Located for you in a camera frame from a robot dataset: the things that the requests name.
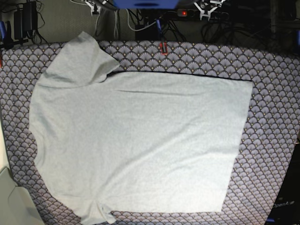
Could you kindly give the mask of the light grey T-shirt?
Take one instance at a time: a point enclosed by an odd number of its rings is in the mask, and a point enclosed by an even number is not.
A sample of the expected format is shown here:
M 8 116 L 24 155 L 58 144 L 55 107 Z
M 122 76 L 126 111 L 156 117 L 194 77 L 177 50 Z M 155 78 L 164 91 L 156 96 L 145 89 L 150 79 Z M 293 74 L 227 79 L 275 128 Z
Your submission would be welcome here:
M 220 212 L 252 83 L 118 67 L 83 32 L 35 84 L 29 130 L 50 194 L 84 225 L 114 223 L 112 211 Z

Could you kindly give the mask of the black power adapter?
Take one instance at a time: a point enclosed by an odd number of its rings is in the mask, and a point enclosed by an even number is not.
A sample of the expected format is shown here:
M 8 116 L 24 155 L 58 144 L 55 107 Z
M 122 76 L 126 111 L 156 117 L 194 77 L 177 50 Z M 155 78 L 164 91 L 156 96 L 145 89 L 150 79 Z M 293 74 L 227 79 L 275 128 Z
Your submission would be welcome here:
M 34 31 L 38 29 L 37 2 L 28 1 L 23 7 L 14 12 L 14 38 L 21 40 L 33 38 Z

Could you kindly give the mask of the blue box overhead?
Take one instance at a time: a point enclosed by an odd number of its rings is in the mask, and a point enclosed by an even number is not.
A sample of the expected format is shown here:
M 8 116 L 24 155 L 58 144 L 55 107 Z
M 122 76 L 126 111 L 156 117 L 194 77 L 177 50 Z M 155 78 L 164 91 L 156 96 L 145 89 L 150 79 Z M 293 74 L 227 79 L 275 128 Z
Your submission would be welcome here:
M 121 9 L 174 9 L 178 0 L 114 0 L 115 6 Z

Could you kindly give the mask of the fan-patterned table cloth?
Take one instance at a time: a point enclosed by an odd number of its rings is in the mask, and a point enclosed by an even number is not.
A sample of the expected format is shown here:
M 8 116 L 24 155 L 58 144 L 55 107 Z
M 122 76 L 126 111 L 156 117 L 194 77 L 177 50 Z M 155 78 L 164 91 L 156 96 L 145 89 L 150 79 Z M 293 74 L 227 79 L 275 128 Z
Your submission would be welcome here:
M 28 190 L 47 225 L 78 225 L 72 210 L 48 192 L 34 165 L 29 103 L 37 79 L 60 43 L 2 50 L 0 119 L 8 162 L 17 185 Z M 101 41 L 119 71 L 175 72 L 250 80 L 253 93 L 229 188 L 220 213 L 114 212 L 119 225 L 262 225 L 271 212 L 300 130 L 300 59 L 235 46 L 169 42 Z

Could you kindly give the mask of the red black table clamp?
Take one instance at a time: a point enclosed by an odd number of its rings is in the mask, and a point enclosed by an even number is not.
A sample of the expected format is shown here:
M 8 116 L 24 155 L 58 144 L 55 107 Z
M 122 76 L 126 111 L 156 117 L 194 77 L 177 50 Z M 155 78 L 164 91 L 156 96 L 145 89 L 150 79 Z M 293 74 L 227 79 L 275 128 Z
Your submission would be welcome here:
M 167 43 L 166 42 L 160 42 L 160 51 L 162 55 L 167 55 L 168 54 L 168 49 L 167 49 Z

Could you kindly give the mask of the black box under table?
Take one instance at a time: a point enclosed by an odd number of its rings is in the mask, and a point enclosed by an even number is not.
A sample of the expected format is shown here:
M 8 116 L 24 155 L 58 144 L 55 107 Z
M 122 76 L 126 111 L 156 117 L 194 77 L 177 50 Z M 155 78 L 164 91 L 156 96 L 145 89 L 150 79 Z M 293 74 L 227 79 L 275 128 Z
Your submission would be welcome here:
M 154 24 L 142 31 L 135 32 L 136 41 L 158 41 L 160 40 L 157 26 Z

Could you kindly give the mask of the black power strip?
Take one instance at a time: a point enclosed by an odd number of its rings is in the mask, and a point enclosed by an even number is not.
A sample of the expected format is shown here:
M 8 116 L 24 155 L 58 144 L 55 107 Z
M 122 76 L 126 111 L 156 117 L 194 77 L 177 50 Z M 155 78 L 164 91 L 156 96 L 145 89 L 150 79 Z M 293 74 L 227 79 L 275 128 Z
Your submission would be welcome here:
M 229 13 L 223 12 L 220 8 L 213 8 L 211 10 L 199 10 L 199 9 L 177 9 L 175 10 L 177 17 L 184 20 L 205 20 L 205 21 L 217 21 L 217 20 L 229 20 Z

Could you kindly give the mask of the beige plastic furniture piece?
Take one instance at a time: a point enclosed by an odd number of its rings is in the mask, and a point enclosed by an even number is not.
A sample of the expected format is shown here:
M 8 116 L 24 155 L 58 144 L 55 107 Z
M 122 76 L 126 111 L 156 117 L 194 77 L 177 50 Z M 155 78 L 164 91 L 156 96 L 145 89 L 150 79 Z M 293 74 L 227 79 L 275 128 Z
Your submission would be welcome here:
M 0 172 L 0 223 L 2 225 L 44 224 L 28 190 L 17 186 L 7 167 Z

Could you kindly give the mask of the black OpenArm box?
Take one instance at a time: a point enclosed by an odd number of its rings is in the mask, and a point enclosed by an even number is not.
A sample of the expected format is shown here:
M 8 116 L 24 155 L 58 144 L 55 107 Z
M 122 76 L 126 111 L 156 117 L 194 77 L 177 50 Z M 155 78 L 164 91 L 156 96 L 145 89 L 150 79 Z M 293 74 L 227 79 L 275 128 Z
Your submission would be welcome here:
M 295 149 L 284 182 L 278 193 L 267 225 L 298 225 L 300 223 L 300 144 Z

